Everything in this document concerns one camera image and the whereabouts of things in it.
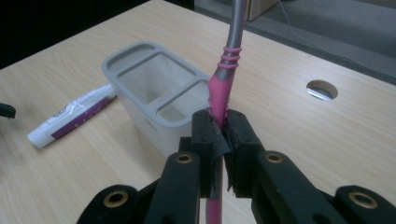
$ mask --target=brass ring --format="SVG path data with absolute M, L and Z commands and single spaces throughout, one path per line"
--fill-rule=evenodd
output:
M 273 163 L 281 163 L 283 161 L 283 158 L 275 153 L 267 154 L 265 159 Z
M 192 156 L 187 154 L 180 155 L 176 157 L 176 161 L 179 163 L 189 163 L 190 161 L 192 161 Z
M 376 200 L 365 193 L 352 191 L 348 194 L 348 196 L 349 199 L 358 206 L 368 209 L 376 209 L 378 207 L 378 203 L 376 202 Z
M 128 193 L 125 190 L 115 190 L 105 197 L 103 204 L 109 208 L 123 205 L 128 200 Z

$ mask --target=purple label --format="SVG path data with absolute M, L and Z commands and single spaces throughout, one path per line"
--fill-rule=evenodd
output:
M 111 101 L 110 98 L 106 97 L 99 101 L 97 104 L 93 105 L 91 108 L 86 110 L 84 113 L 76 117 L 75 119 L 68 122 L 64 125 L 60 130 L 53 133 L 51 136 L 55 139 L 59 139 L 67 133 L 70 133 L 73 129 L 77 128 L 78 125 L 85 122 L 87 119 L 90 119 L 93 115 L 95 115 L 99 110 L 101 110 L 105 105 L 107 105 Z

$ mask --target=gray floor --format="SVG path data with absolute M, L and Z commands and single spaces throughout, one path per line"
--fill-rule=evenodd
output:
M 230 4 L 230 0 L 195 0 L 195 11 L 228 22 Z M 396 85 L 395 23 L 394 6 L 295 0 L 276 4 L 247 21 L 245 29 Z

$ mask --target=toothpaste cap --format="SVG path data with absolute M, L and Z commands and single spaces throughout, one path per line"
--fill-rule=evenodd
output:
M 27 135 L 27 138 L 35 145 L 36 147 L 43 148 L 53 140 L 53 137 L 45 134 L 40 127 L 34 129 L 31 133 Z

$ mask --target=table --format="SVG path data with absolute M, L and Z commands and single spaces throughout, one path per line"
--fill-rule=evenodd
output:
M 44 149 L 26 135 L 106 83 L 102 61 L 138 41 L 154 41 L 211 75 L 228 28 L 150 1 L 1 70 L 0 101 L 17 116 L 0 118 L 0 223 L 75 223 L 100 190 L 142 189 L 157 179 L 164 158 L 119 99 Z M 396 204 L 396 87 L 249 32 L 242 46 L 230 108 L 247 116 L 264 147 L 288 155 L 327 193 L 354 184 Z M 308 94 L 316 79 L 338 96 Z M 223 200 L 224 223 L 254 223 L 249 200 L 231 192 Z

